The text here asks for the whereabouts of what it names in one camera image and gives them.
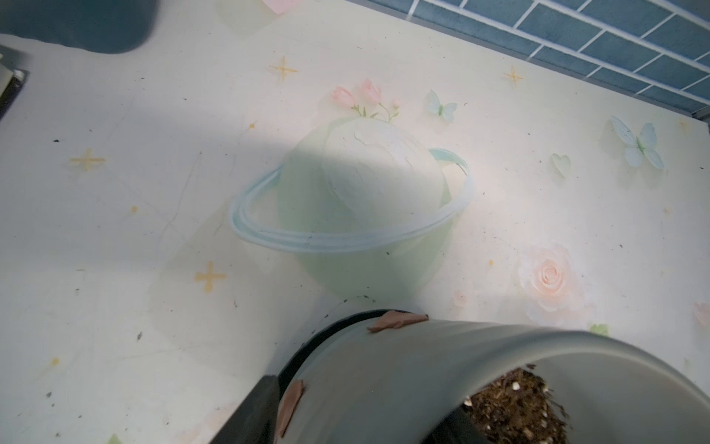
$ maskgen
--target pink flower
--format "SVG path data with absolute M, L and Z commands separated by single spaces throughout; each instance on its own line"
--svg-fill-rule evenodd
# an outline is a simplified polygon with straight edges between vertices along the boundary
M 355 106 L 355 98 L 353 97 L 353 94 L 343 87 L 335 88 L 335 91 L 333 91 L 333 99 L 347 108 Z
M 362 92 L 365 94 L 365 97 L 367 97 L 367 100 L 374 104 L 382 102 L 382 89 L 373 85 L 372 80 L 365 79 L 365 81 L 362 82 L 361 88 Z
M 710 325 L 710 305 L 696 302 L 693 307 L 693 314 L 695 314 L 695 320 L 703 327 Z
M 584 292 L 564 247 L 533 247 L 521 259 L 518 277 L 530 319 L 555 327 L 581 325 Z

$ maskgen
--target yellow star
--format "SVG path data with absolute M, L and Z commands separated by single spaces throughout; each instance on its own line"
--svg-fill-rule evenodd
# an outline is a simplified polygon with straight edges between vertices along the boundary
M 91 162 L 105 162 L 106 159 L 103 157 L 91 157 L 91 148 L 87 149 L 87 152 L 84 153 L 84 157 L 79 157 L 79 158 L 71 158 L 69 159 L 72 162 L 79 162 L 84 164 L 84 171 L 89 170 L 89 165 Z
M 212 281 L 214 279 L 224 279 L 226 276 L 224 273 L 212 273 L 212 261 L 207 262 L 207 273 L 200 273 L 199 271 L 195 274 L 195 280 L 197 282 L 206 281 L 204 283 L 204 290 L 206 292 L 212 291 Z
M 514 68 L 513 66 L 510 67 L 510 74 L 508 74 L 508 73 L 504 73 L 504 74 L 507 75 L 508 77 L 510 77 L 510 78 L 513 80 L 513 84 L 514 84 L 515 86 L 518 86 L 518 80 L 522 80 L 522 79 L 523 79 L 522 77 L 520 77 L 519 75 L 517 75 L 517 74 L 515 73 L 515 68 Z
M 281 71 L 281 82 L 286 80 L 286 73 L 287 72 L 298 72 L 297 70 L 292 70 L 289 67 L 286 67 L 286 56 L 284 55 L 281 58 L 281 66 L 269 66 L 277 71 Z

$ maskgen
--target light blue butterfly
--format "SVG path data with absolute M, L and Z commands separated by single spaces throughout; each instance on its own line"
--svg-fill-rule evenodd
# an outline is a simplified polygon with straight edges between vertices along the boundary
M 643 162 L 643 156 L 646 156 L 651 165 L 659 170 L 663 169 L 661 156 L 656 152 L 656 130 L 653 128 L 653 124 L 644 125 L 638 137 L 634 136 L 631 130 L 618 117 L 612 117 L 611 124 L 614 125 L 616 135 L 626 145 L 624 156 L 629 166 L 640 167 Z
M 437 93 L 434 91 L 427 94 L 427 111 L 441 116 L 441 118 L 449 124 L 454 121 L 454 111 L 456 111 L 457 107 L 458 105 L 455 103 L 442 105 L 441 101 L 439 101 L 439 96 L 437 96 Z

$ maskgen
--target tiled wall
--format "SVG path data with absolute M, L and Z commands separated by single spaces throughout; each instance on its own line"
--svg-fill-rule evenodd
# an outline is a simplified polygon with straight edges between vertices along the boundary
M 710 0 L 369 1 L 684 112 L 710 105 Z

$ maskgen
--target gray plastic pot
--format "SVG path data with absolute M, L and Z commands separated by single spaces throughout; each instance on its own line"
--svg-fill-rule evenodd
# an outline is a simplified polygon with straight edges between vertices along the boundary
M 468 395 L 527 363 L 570 416 L 572 444 L 708 443 L 710 399 L 636 347 L 589 332 L 429 320 L 323 342 L 279 443 L 420 443 Z

